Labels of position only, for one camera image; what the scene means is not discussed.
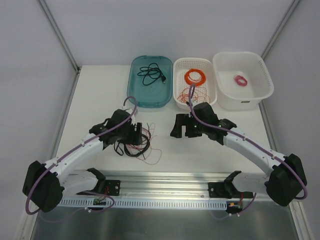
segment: wire bundle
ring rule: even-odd
[[[190,74],[191,73],[198,73],[200,74],[200,77],[198,79],[193,79]],[[205,73],[199,69],[195,69],[195,68],[191,68],[189,71],[186,72],[186,74],[184,75],[184,80],[188,85],[192,85],[195,84],[196,87],[201,86],[202,84],[204,84],[207,80],[207,77],[205,75]]]
[[[189,86],[186,87],[178,96],[177,100],[181,103],[186,103],[189,101]],[[195,100],[197,103],[210,103],[210,97],[207,95],[207,88],[204,86],[198,86],[194,90],[194,94],[192,99]]]
[[[128,145],[128,144],[124,144],[123,145],[123,149],[120,147],[120,143],[117,143],[117,145],[115,144],[113,149],[114,151],[119,154],[120,156],[123,156],[124,154],[126,154],[129,157],[133,157],[136,158],[138,160],[143,161],[145,164],[148,165],[156,165],[162,156],[162,150],[161,149],[157,149],[157,148],[152,148],[151,147],[151,140],[156,137],[156,135],[154,135],[155,129],[156,129],[156,125],[154,122],[152,122],[150,125],[147,123],[148,129],[142,128],[142,138],[144,139],[142,141],[142,144],[139,146],[136,145]],[[146,160],[148,159],[148,157],[151,155],[152,150],[156,150],[160,152],[160,157],[159,159],[156,161],[156,163],[148,163],[146,162]]]

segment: metal frame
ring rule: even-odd
[[[78,82],[80,67],[78,66],[73,54],[71,53],[68,44],[66,43],[47,3],[45,0],[37,0],[41,6],[45,17],[47,18],[53,32],[59,39],[62,48],[64,49],[70,63],[77,72],[74,79],[72,89],[69,94],[68,101],[66,103],[64,113],[60,122],[60,127],[56,135],[54,146],[50,156],[54,157],[57,153],[58,146],[61,140],[63,129],[67,120],[68,112],[71,106],[72,98],[74,96],[76,85]],[[264,49],[261,57],[265,60],[268,54],[273,49],[277,40],[279,39],[282,31],[286,27],[288,21],[293,16],[299,4],[302,0],[293,0],[289,6],[287,12],[284,14],[282,20],[277,26],[271,39],[269,40],[266,48]],[[277,150],[276,141],[272,133],[272,128],[266,111],[265,103],[262,101],[259,105],[264,126],[266,129],[268,141],[270,147],[273,150]],[[208,194],[207,184],[208,182],[220,182],[224,180],[227,174],[222,173],[156,173],[156,172],[103,172],[108,178],[116,178],[122,181],[121,189],[123,190],[124,196],[135,197],[135,198],[154,198],[154,199],[199,199],[206,198]],[[270,201],[268,196],[258,196],[259,201]],[[313,235],[310,230],[303,205],[301,202],[292,202],[290,204],[292,217],[295,223],[295,227],[301,240],[313,240]],[[19,239],[25,240],[31,237],[32,226],[35,224],[36,216],[27,216],[24,221],[24,227],[21,230]]]
[[[53,32],[55,33],[56,37],[58,38],[58,40],[61,44],[61,47],[63,48],[65,54],[67,55],[71,65],[73,66],[74,70],[76,72],[78,72],[80,70],[80,67],[77,64],[72,52],[70,51],[70,48],[68,47],[68,44],[67,44],[64,36],[62,35],[62,33],[56,23],[56,20],[48,7],[46,0],[37,0],[37,2],[39,3],[40,7],[42,8],[46,19],[48,20]]]

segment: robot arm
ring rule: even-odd
[[[297,178],[290,170],[280,163],[278,157],[296,173],[307,185],[304,169],[299,157],[291,154],[284,156],[282,153],[253,142],[236,124],[228,119],[218,119],[211,106],[204,102],[193,108],[195,115],[204,123],[217,126],[208,127],[201,124],[192,114],[177,114],[171,137],[182,137],[182,126],[185,126],[185,136],[188,138],[200,137],[206,134],[209,139],[225,145],[256,164],[265,174],[244,173],[235,171],[228,176],[224,184],[214,188],[214,192],[222,198],[232,198],[239,192],[255,192],[268,194],[271,199],[281,206],[287,206],[303,189]]]
[[[47,171],[31,195],[31,200],[45,213],[54,209],[63,197],[87,190],[104,193],[107,184],[106,178],[98,170],[90,168],[77,175],[70,175],[70,173],[78,165],[116,141],[140,145],[142,143],[142,124],[140,122],[132,124],[132,119],[118,128],[102,134],[125,121],[130,115],[126,110],[116,110],[111,118],[93,126],[89,133],[67,152],[67,156],[61,162],[58,157],[43,164],[38,161],[33,162],[28,168],[22,192],[28,196],[39,176]]]

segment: white perforated basket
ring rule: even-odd
[[[274,92],[268,69],[263,59],[256,53],[219,52],[213,57],[213,71],[218,90],[218,103],[228,110],[248,110],[256,108],[261,100]],[[247,80],[240,86],[235,76]]]
[[[173,65],[173,98],[177,106],[181,109],[189,110],[189,106],[179,101],[178,98],[185,88],[190,87],[185,81],[185,74],[190,69],[201,70],[206,76],[205,83],[201,85],[201,88],[197,91],[200,96],[198,103],[206,101],[212,106],[217,101],[217,88],[214,81],[213,65],[206,59],[195,57],[180,58],[175,61]],[[197,79],[199,76],[196,72],[190,74],[190,77],[193,79]]]

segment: black cable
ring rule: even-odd
[[[160,70],[158,64],[156,64],[155,62],[150,63],[149,66],[140,67],[140,72],[138,72],[137,75],[140,77],[143,76],[142,84],[144,86],[149,86],[153,84],[155,81],[157,81],[158,79],[161,79],[162,82],[165,83],[167,79],[165,75],[162,73],[162,71]],[[145,79],[147,76],[153,79],[153,81],[149,82],[148,84],[145,84]]]
[[[124,155],[124,151],[121,149],[121,147],[119,146],[120,145],[120,142],[118,142],[118,145],[116,146],[116,142],[113,144],[113,149],[114,151],[120,155],[120,156],[123,156]]]
[[[136,154],[130,153],[130,151],[128,150],[126,144],[123,144],[123,149],[124,149],[124,150],[123,150],[123,149],[120,147],[120,143],[119,143],[119,142],[117,143],[117,145],[116,145],[116,143],[113,145],[113,149],[114,149],[114,151],[115,151],[118,155],[120,155],[120,156],[123,156],[124,153],[125,153],[127,156],[132,157],[132,158],[137,158],[137,157],[139,157],[139,156],[142,155],[143,158],[146,159],[144,153],[145,153],[145,152],[149,149],[149,147],[150,147],[150,139],[149,139],[146,135],[144,135],[144,134],[141,134],[141,137],[144,138],[144,141],[143,141],[143,142],[146,141],[146,143],[145,143],[145,146],[144,146],[144,148],[143,148],[142,150],[135,148],[136,150],[138,150],[138,153],[136,153]]]
[[[137,157],[139,157],[140,155],[144,154],[144,153],[149,149],[149,147],[150,147],[150,140],[149,140],[149,138],[148,138],[146,135],[144,135],[144,134],[141,134],[141,137],[143,137],[144,139],[146,139],[146,144],[145,144],[144,148],[143,148],[142,150],[137,149],[139,152],[136,153],[136,154],[131,154],[130,151],[128,150],[127,146],[124,145],[124,153],[125,153],[127,156],[133,157],[133,158],[137,158]]]

